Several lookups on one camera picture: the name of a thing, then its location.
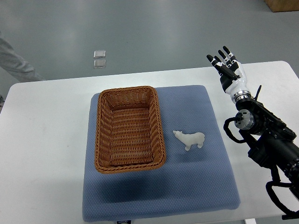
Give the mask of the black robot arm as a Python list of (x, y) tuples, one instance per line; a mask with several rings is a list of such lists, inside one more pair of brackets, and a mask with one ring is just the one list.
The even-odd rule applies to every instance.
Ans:
[(273, 203), (284, 212), (283, 220), (297, 219), (298, 211), (282, 204), (273, 187), (288, 188), (299, 197), (299, 148), (294, 144), (294, 131), (247, 90), (233, 94), (238, 113), (228, 118), (223, 126), (227, 136), (236, 143), (246, 143), (251, 158), (259, 166), (271, 171), (272, 180), (266, 191)]

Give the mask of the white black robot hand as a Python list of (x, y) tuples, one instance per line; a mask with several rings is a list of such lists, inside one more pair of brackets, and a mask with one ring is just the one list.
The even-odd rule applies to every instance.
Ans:
[(211, 65), (220, 75), (223, 91), (231, 97), (233, 103), (241, 98), (250, 98), (251, 93), (247, 88), (247, 77), (242, 64), (235, 55), (226, 47), (218, 51), (220, 57), (207, 55)]

